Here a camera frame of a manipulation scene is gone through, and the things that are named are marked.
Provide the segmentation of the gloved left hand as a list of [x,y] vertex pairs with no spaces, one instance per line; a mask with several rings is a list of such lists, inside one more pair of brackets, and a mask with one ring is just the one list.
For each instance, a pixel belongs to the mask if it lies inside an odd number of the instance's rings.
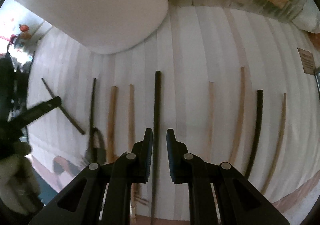
[[1,200],[18,214],[34,214],[42,209],[39,199],[40,186],[30,160],[31,146],[15,142],[13,154],[1,159]]

